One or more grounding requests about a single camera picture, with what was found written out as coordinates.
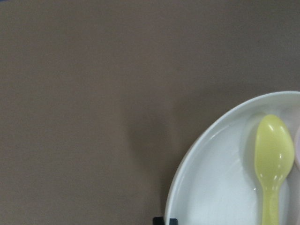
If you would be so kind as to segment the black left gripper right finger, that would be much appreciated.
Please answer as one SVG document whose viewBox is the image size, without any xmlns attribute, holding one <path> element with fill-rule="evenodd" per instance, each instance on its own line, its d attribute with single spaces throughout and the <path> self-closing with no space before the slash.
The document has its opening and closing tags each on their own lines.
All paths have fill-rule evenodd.
<svg viewBox="0 0 300 225">
<path fill-rule="evenodd" d="M 178 220 L 176 218 L 170 218 L 169 225 L 178 225 Z"/>
</svg>

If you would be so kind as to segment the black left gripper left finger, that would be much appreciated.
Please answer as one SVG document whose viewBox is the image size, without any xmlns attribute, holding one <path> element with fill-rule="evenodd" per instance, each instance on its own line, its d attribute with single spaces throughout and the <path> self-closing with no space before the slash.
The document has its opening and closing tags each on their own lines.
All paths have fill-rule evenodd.
<svg viewBox="0 0 300 225">
<path fill-rule="evenodd" d="M 163 217 L 154 217 L 153 225 L 164 225 L 164 218 Z"/>
</svg>

